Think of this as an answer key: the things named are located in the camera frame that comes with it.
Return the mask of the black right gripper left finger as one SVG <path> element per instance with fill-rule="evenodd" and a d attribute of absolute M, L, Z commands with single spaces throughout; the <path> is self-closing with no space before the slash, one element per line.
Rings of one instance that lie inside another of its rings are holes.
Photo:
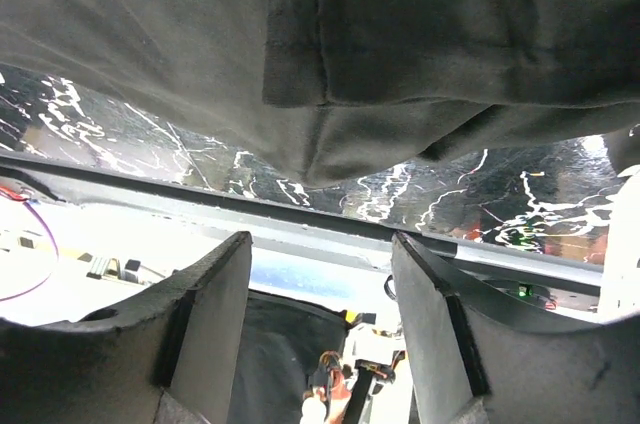
<path fill-rule="evenodd" d="M 223 423 L 244 321 L 252 238 L 78 322 L 1 324 L 5 423 Z"/>

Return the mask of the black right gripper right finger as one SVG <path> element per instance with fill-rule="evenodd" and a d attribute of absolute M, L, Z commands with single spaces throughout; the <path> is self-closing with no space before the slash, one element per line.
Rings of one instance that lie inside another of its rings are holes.
<path fill-rule="evenodd" d="M 391 267 L 424 423 L 635 423 L 639 319 L 605 324 L 535 307 L 413 238 Z"/>

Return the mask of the black printed t-shirt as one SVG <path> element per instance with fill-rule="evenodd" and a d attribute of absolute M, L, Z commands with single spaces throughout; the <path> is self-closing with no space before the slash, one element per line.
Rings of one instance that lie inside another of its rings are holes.
<path fill-rule="evenodd" d="M 1 60 L 315 187 L 639 120 L 639 0 L 1 0 Z"/>

